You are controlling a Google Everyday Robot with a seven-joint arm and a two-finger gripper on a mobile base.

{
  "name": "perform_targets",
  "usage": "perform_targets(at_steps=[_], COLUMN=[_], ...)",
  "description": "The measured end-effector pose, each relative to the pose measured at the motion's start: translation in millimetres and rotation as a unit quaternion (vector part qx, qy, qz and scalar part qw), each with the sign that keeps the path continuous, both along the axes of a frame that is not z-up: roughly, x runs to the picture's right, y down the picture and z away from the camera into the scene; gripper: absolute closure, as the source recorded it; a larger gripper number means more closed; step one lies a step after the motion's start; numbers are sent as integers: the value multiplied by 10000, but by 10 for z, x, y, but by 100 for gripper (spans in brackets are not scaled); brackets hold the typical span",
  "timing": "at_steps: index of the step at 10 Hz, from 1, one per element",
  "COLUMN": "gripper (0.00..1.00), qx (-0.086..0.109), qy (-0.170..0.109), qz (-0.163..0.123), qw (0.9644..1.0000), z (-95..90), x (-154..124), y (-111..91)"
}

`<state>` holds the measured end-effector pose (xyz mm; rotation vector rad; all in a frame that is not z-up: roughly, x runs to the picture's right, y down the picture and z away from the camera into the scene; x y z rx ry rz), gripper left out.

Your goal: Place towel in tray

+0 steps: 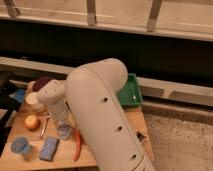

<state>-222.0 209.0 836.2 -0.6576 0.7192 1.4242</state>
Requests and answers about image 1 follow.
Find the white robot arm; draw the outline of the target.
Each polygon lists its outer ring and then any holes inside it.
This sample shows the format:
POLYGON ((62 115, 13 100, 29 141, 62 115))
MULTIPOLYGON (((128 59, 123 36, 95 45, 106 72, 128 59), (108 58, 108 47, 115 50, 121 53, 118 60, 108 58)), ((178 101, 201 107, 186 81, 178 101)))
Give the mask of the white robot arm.
POLYGON ((100 171, 155 171, 116 96, 127 78, 123 62, 109 58, 73 69, 64 82, 42 88, 37 99, 51 112, 66 100, 100 171))

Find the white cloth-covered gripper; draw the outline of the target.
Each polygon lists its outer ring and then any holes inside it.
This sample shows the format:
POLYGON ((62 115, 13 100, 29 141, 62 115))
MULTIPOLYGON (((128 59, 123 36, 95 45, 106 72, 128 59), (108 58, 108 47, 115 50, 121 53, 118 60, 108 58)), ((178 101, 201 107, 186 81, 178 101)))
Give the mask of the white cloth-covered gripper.
POLYGON ((62 122, 68 123, 71 127, 75 126, 75 121, 64 100, 60 100, 48 106, 50 115, 57 125, 62 122))

